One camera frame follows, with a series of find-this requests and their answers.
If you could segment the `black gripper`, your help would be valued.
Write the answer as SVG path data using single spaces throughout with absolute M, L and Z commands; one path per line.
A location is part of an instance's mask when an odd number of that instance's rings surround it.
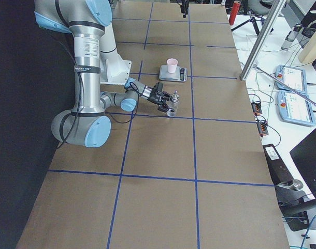
M 166 101 L 170 101 L 171 95 L 163 91 L 163 83 L 160 81 L 151 89 L 150 95 L 147 98 L 151 103 L 158 105 L 158 110 L 161 112 L 168 112 L 169 106 Z
M 187 12 L 189 8 L 189 0 L 180 0 L 177 1 L 177 4 L 180 6 L 181 12 Z M 182 13 L 183 18 L 186 18 L 186 13 Z

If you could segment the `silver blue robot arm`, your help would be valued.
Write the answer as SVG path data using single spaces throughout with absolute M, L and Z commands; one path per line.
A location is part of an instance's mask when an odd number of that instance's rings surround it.
M 74 38 L 75 105 L 53 119 L 51 130 L 62 143 L 100 147 L 107 141 L 111 121 L 106 109 L 131 112 L 139 98 L 170 110 L 171 96 L 163 84 L 149 87 L 130 78 L 131 61 L 117 52 L 108 1 L 36 1 L 35 17 L 46 30 Z

